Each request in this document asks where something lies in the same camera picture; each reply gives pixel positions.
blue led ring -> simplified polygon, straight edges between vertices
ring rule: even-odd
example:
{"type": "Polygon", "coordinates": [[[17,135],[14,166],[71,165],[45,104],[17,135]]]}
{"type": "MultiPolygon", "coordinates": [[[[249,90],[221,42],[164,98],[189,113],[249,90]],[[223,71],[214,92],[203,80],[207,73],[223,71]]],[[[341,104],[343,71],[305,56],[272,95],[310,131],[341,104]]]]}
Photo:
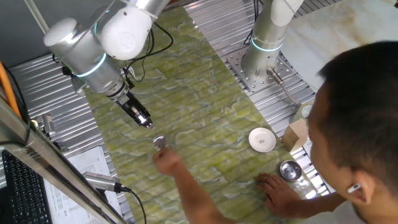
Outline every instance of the blue led ring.
{"type": "Polygon", "coordinates": [[[263,48],[259,47],[256,43],[254,43],[253,37],[251,38],[251,42],[253,43],[253,46],[255,46],[257,49],[262,50],[262,51],[267,51],[267,52],[279,50],[283,45],[283,43],[282,43],[278,48],[275,48],[275,49],[263,49],[263,48]]]}
{"type": "Polygon", "coordinates": [[[104,63],[105,59],[106,59],[106,53],[102,56],[101,60],[98,62],[97,65],[94,66],[94,68],[92,68],[90,71],[88,71],[86,73],[83,73],[81,75],[76,75],[76,76],[77,77],[85,77],[85,76],[95,72],[95,70],[97,70],[104,63]]]}

white plate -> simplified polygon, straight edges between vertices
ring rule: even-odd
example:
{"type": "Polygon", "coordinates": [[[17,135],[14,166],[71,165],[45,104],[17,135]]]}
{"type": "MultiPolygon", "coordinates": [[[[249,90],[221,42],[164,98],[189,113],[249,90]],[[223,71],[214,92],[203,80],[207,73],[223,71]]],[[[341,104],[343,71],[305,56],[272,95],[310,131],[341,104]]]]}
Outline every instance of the white plate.
{"type": "Polygon", "coordinates": [[[272,131],[266,128],[256,128],[249,134],[249,143],[258,152],[269,152],[275,148],[276,138],[272,131]]]}

man's hair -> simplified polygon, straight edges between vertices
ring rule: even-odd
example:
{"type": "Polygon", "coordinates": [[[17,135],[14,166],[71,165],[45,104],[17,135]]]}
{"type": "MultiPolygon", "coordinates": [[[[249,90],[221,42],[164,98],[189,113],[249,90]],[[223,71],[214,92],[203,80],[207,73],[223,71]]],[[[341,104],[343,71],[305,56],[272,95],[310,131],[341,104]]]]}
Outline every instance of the man's hair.
{"type": "Polygon", "coordinates": [[[321,132],[332,160],[369,172],[398,196],[398,42],[344,52],[320,74],[330,104],[321,132]]]}

gray wall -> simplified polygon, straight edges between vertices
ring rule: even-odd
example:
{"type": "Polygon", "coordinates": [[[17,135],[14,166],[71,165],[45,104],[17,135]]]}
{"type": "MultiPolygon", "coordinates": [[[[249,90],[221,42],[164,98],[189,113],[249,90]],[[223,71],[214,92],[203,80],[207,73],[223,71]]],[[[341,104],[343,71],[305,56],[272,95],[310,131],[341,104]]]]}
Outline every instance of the gray wall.
{"type": "MultiPolygon", "coordinates": [[[[91,13],[111,0],[35,0],[49,27],[66,17],[89,26],[91,13]]],[[[8,67],[50,51],[24,0],[0,0],[0,61],[8,67]]]]}

marble slab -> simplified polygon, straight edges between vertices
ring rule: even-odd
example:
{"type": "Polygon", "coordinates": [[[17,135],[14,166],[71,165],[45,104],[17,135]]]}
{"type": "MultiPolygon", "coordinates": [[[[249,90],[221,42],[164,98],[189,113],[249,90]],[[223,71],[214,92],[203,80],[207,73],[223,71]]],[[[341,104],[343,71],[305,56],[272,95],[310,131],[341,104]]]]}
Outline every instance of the marble slab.
{"type": "MultiPolygon", "coordinates": [[[[255,176],[277,173],[278,163],[293,159],[290,153],[279,140],[268,153],[251,149],[250,131],[270,126],[183,8],[164,12],[158,22],[175,43],[147,58],[146,77],[133,89],[156,129],[138,127],[102,94],[87,95],[116,172],[140,196],[148,223],[188,223],[173,179],[160,175],[152,162],[151,141],[160,134],[227,217],[246,224],[299,222],[271,214],[264,193],[254,187],[255,176]]],[[[154,32],[155,50],[165,47],[169,38],[157,28],[154,32]]],[[[141,63],[134,69],[140,78],[141,63]]],[[[292,187],[303,197],[314,193],[308,179],[292,187]]],[[[144,223],[137,201],[127,199],[137,223],[144,223]]]]}
{"type": "Polygon", "coordinates": [[[281,51],[317,92],[323,83],[318,72],[333,57],[364,44],[398,40],[396,2],[343,0],[294,19],[281,51]]]}

